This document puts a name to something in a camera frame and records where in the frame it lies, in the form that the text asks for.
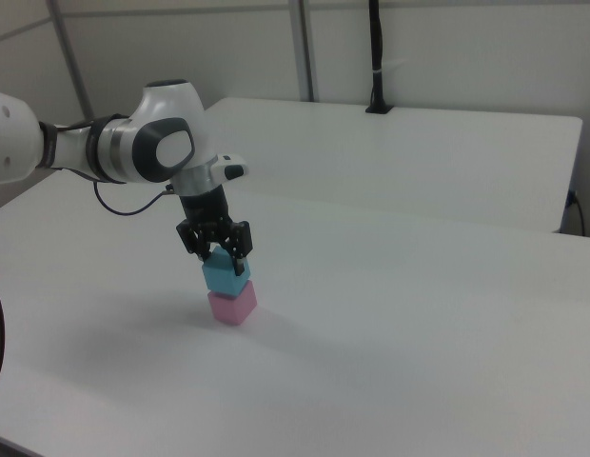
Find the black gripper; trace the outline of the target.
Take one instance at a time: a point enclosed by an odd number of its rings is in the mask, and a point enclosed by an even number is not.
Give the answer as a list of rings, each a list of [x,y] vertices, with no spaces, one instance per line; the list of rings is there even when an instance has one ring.
[[[186,219],[177,225],[186,251],[195,254],[201,262],[211,255],[210,243],[222,244],[227,239],[226,249],[232,260],[234,273],[241,276],[245,271],[245,259],[253,250],[248,221],[232,222],[224,188],[219,186],[195,196],[180,196]]]

